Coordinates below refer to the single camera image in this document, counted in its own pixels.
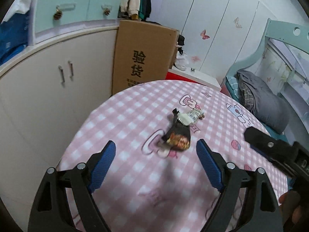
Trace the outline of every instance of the blue gripper pad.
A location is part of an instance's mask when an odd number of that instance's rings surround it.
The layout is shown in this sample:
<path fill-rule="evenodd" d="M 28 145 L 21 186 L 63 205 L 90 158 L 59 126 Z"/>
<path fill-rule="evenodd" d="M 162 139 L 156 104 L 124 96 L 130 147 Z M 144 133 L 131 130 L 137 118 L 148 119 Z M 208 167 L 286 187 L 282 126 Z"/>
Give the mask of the blue gripper pad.
<path fill-rule="evenodd" d="M 224 185 L 222 183 L 222 173 L 218 165 L 214 161 L 212 155 L 210 154 L 209 147 L 207 147 L 207 149 L 205 147 L 205 144 L 206 143 L 203 143 L 203 141 L 200 139 L 196 144 L 196 153 L 198 158 L 200 159 L 200 162 L 202 163 L 202 166 L 208 176 L 209 181 L 211 182 L 211 185 L 219 192 L 221 192 L 224 188 Z"/>
<path fill-rule="evenodd" d="M 88 190 L 91 194 L 95 191 L 95 189 L 101 187 L 107 171 L 109 170 L 109 167 L 115 158 L 115 155 L 116 145 L 114 142 L 111 142 L 91 173 L 91 183 L 88 185 Z"/>

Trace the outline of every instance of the chocolate bar wrapper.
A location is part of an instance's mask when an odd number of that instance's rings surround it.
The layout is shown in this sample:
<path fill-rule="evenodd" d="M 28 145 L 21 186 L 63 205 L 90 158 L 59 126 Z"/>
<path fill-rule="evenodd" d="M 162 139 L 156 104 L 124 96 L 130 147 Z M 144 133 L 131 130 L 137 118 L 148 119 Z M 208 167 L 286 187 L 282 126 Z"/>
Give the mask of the chocolate bar wrapper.
<path fill-rule="evenodd" d="M 173 110 L 174 117 L 172 127 L 162 137 L 162 140 L 172 146 L 172 150 L 183 152 L 190 148 L 191 134 L 190 127 L 182 124 L 177 119 L 178 113 L 179 111 L 177 111 L 177 109 Z"/>

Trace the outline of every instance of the cabinet handle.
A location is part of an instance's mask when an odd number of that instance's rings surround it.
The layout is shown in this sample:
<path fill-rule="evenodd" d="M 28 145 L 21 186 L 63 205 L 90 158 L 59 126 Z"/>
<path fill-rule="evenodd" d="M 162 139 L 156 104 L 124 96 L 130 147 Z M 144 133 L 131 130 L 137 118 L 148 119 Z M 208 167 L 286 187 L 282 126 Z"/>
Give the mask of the cabinet handle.
<path fill-rule="evenodd" d="M 64 84 L 65 83 L 65 79 L 64 79 L 64 73 L 63 73 L 63 68 L 61 66 L 58 66 L 58 69 L 60 71 L 60 75 L 61 75 L 61 84 Z"/>
<path fill-rule="evenodd" d="M 112 11 L 113 6 L 112 5 L 101 5 L 101 8 L 103 10 L 103 14 L 106 16 L 109 16 L 110 12 Z"/>
<path fill-rule="evenodd" d="M 68 61 L 68 64 L 69 64 L 70 71 L 71 71 L 70 78 L 73 78 L 73 76 L 74 76 L 74 72 L 73 72 L 73 63 L 69 60 L 69 61 Z"/>

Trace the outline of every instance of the candy wrapper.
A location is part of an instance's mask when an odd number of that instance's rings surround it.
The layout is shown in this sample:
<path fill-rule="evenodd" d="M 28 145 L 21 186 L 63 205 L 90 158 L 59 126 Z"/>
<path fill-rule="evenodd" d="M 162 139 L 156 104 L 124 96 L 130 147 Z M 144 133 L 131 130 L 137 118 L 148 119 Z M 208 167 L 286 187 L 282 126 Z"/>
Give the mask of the candy wrapper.
<path fill-rule="evenodd" d="M 200 109 L 193 109 L 188 113 L 180 113 L 177 109 L 174 109 L 173 114 L 172 127 L 162 137 L 162 140 L 171 146 L 173 150 L 182 152 L 190 148 L 190 125 L 195 124 L 205 116 Z"/>

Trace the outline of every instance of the screw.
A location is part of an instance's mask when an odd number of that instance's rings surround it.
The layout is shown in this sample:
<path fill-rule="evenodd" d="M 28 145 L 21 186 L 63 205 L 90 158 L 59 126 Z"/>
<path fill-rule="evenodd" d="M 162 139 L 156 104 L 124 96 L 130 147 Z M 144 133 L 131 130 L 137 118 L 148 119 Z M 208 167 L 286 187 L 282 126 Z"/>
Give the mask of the screw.
<path fill-rule="evenodd" d="M 227 163 L 227 167 L 228 167 L 228 169 L 234 169 L 236 166 L 235 166 L 234 163 L 229 162 L 229 163 Z"/>
<path fill-rule="evenodd" d="M 54 171 L 55 171 L 55 169 L 53 167 L 50 167 L 50 168 L 47 169 L 48 174 L 52 174 L 52 173 L 54 173 Z"/>
<path fill-rule="evenodd" d="M 79 169 L 79 170 L 82 170 L 82 169 L 84 169 L 86 167 L 86 164 L 85 163 L 79 163 L 78 165 L 77 165 L 77 168 Z"/>
<path fill-rule="evenodd" d="M 273 142 L 269 142 L 269 143 L 267 144 L 267 146 L 268 146 L 269 148 L 272 148 L 274 145 L 275 145 L 275 144 L 274 144 Z"/>
<path fill-rule="evenodd" d="M 265 170 L 264 170 L 264 168 L 258 168 L 258 170 L 257 170 L 260 174 L 264 174 L 265 173 Z"/>

